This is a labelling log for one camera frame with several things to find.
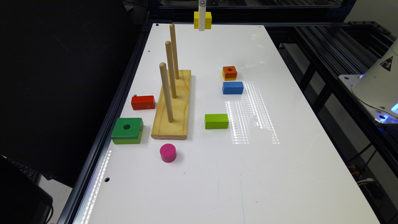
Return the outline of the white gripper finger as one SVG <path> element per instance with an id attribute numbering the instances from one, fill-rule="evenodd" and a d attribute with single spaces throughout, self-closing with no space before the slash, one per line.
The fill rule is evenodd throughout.
<path id="1" fill-rule="evenodd" d="M 205 30 L 205 19 L 206 19 L 206 0 L 199 0 L 198 2 L 198 30 Z"/>

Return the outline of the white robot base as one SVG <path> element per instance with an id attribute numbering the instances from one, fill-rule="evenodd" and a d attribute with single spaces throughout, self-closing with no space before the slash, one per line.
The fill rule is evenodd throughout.
<path id="1" fill-rule="evenodd" d="M 397 42 L 364 74 L 339 79 L 375 123 L 397 124 Z"/>

